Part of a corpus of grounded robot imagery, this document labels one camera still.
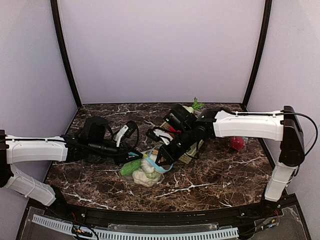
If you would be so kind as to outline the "green leafy vegetable toy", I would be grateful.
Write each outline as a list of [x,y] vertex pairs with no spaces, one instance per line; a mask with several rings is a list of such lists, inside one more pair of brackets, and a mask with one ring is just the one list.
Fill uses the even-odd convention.
[[136,159],[125,163],[120,169],[120,174],[122,176],[130,176],[134,171],[139,169],[141,166],[141,159]]

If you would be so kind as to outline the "round red fruit toy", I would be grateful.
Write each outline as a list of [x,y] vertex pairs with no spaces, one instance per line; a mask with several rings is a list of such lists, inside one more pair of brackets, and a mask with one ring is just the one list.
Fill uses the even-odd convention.
[[172,126],[169,127],[169,130],[172,131],[172,132],[176,131]]

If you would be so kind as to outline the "white green cabbage toy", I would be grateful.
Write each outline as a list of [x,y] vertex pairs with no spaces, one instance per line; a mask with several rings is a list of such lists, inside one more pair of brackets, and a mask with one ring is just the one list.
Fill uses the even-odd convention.
[[140,168],[132,173],[135,184],[150,188],[162,181],[163,174],[156,171],[156,168],[152,165],[152,163],[155,163],[155,159],[150,156],[141,160]]

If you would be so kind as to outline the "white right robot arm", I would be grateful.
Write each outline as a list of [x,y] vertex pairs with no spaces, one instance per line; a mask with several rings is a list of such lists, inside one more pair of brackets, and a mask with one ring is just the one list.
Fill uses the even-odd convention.
[[225,137],[261,138],[280,142],[280,155],[266,185],[264,199],[277,202],[294,172],[304,162],[304,133],[291,106],[271,112],[238,112],[226,109],[204,110],[200,116],[175,105],[164,120],[177,130],[177,135],[158,150],[155,163],[172,165],[200,140]]

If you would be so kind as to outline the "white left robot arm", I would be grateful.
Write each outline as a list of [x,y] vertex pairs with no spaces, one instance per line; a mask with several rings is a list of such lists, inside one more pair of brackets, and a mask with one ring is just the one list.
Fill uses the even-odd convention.
[[16,163],[53,161],[77,162],[89,156],[111,158],[116,165],[123,165],[143,158],[143,154],[124,140],[139,134],[138,125],[128,121],[120,130],[113,132],[109,122],[93,116],[73,135],[54,137],[17,137],[0,132],[0,186],[13,190],[26,198],[51,207],[64,205],[61,191],[27,175]]

